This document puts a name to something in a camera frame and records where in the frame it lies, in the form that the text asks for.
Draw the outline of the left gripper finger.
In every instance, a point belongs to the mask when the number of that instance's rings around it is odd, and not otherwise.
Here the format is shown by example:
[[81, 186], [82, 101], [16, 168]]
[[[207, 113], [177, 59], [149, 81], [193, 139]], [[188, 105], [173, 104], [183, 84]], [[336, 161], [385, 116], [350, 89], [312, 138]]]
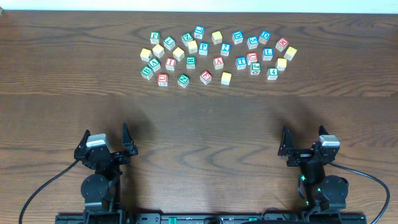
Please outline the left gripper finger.
[[122, 139], [123, 147], [128, 151], [134, 150], [134, 141], [129, 134], [129, 130], [126, 123], [123, 123], [123, 139]]
[[88, 138], [91, 136], [90, 131], [87, 129], [82, 137], [82, 140], [79, 143], [79, 148], [84, 148], [86, 147], [86, 143]]

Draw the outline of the red I block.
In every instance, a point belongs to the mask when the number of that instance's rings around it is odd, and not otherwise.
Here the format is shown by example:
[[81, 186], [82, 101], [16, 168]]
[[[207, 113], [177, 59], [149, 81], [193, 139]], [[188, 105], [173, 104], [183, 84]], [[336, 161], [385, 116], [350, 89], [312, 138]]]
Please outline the red I block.
[[165, 67], [167, 70], [174, 71], [177, 60], [175, 58], [168, 57], [165, 61]]

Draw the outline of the red A block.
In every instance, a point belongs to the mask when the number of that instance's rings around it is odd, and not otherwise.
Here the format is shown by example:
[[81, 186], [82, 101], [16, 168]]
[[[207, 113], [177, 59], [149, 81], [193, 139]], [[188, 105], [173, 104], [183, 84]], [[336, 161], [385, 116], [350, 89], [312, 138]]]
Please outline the red A block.
[[213, 59], [213, 65], [214, 65], [215, 70], [223, 68], [224, 67], [223, 57], [215, 57]]

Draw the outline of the blue 2 block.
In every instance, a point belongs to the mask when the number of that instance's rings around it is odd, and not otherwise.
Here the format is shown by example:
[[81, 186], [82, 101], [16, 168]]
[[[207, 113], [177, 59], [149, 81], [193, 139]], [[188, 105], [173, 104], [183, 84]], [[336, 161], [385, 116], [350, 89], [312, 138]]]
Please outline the blue 2 block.
[[231, 51], [230, 44], [226, 44], [226, 43], [221, 44], [220, 55], [227, 57], [229, 55], [230, 51]]

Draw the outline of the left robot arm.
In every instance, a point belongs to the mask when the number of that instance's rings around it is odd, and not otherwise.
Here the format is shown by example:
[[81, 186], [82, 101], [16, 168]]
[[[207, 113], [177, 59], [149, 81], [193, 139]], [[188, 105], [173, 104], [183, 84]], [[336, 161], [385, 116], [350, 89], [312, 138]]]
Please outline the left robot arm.
[[105, 134], [90, 134], [86, 130], [74, 151], [74, 158], [94, 170], [81, 184], [85, 199], [84, 223], [125, 224], [133, 221], [120, 202], [121, 165], [129, 164], [132, 156], [138, 155], [127, 124], [123, 124], [123, 151], [111, 152]]

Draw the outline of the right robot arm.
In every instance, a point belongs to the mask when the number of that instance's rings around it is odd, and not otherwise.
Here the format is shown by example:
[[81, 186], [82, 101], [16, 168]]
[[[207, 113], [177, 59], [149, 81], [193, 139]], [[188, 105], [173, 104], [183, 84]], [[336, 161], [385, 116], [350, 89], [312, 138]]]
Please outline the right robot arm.
[[325, 165], [335, 160], [340, 141], [324, 126], [319, 127], [318, 135], [319, 140], [310, 148], [298, 149], [288, 127], [284, 126], [277, 154], [287, 158], [288, 167], [300, 168], [298, 189], [307, 201], [300, 219], [308, 223], [343, 223], [341, 210], [346, 208], [349, 183], [345, 178], [325, 173]]

